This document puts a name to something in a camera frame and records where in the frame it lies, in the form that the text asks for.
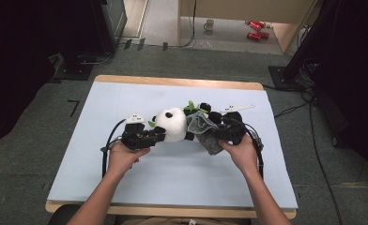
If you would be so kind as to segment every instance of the panda head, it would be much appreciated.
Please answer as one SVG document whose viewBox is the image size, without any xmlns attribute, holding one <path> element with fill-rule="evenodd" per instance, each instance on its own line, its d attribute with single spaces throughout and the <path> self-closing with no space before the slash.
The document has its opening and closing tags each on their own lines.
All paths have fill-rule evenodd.
<svg viewBox="0 0 368 225">
<path fill-rule="evenodd" d="M 179 108 L 164 110 L 154 117 L 155 131 L 166 134 L 164 141 L 173 143 L 184 140 L 187 133 L 187 120 Z"/>
</svg>

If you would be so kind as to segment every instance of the person's right hand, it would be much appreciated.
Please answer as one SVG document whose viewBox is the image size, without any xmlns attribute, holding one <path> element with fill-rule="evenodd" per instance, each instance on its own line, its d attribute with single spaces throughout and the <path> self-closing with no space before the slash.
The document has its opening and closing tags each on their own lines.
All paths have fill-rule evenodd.
<svg viewBox="0 0 368 225">
<path fill-rule="evenodd" d="M 245 134 L 238 145 L 222 140 L 219 140 L 219 144 L 231 155 L 231 159 L 242 173 L 257 172 L 257 154 L 249 135 Z"/>
</svg>

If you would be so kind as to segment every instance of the red object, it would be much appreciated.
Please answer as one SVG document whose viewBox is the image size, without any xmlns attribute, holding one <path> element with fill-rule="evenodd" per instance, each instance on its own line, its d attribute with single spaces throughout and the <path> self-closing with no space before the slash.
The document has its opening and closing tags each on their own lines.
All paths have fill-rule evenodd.
<svg viewBox="0 0 368 225">
<path fill-rule="evenodd" d="M 251 32 L 248 33 L 247 37 L 250 38 L 250 39 L 255 39 L 255 40 L 259 40 L 261 38 L 260 35 L 254 34 L 254 33 L 251 33 Z"/>
<path fill-rule="evenodd" d="M 257 22 L 249 22 L 249 26 L 259 32 L 261 30 L 261 26 L 257 24 Z"/>
<path fill-rule="evenodd" d="M 257 23 L 257 25 L 259 25 L 261 28 L 266 27 L 266 23 L 265 22 L 255 22 Z"/>
<path fill-rule="evenodd" d="M 267 33 L 267 32 L 259 32 L 259 33 L 257 33 L 257 35 L 259 35 L 261 38 L 268 38 L 269 37 L 269 33 Z"/>
</svg>

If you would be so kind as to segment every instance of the human hand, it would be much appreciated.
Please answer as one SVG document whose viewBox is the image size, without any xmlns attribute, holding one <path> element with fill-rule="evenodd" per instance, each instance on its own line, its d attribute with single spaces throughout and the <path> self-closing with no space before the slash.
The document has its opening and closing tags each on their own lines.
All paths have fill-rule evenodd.
<svg viewBox="0 0 368 225">
<path fill-rule="evenodd" d="M 257 154 L 249 135 L 245 134 L 238 145 L 222 140 L 219 140 L 219 144 L 231 155 L 231 159 L 242 173 L 257 172 Z"/>
<path fill-rule="evenodd" d="M 116 142 L 109 155 L 106 174 L 111 174 L 116 178 L 123 177 L 131 166 L 140 160 L 139 157 L 148 154 L 150 150 L 150 148 L 143 148 L 132 151 L 122 142 Z"/>
</svg>

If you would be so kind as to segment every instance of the human arm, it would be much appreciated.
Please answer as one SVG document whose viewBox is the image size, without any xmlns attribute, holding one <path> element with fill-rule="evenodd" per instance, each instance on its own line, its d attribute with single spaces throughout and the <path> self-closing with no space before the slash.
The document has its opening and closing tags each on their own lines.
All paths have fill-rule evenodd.
<svg viewBox="0 0 368 225">
<path fill-rule="evenodd" d="M 68 224 L 103 224 L 120 180 L 133 163 L 137 162 L 139 157 L 149 153 L 149 151 L 149 148 L 145 148 L 134 152 L 122 142 L 115 143 L 110 151 L 106 174 Z"/>
<path fill-rule="evenodd" d="M 264 225 L 291 224 L 269 193 L 257 170 L 257 154 L 251 137 L 244 135 L 242 142 L 238 145 L 232 145 L 223 141 L 220 141 L 220 145 L 231 155 L 231 159 L 233 159 L 245 177 L 259 223 Z"/>
</svg>

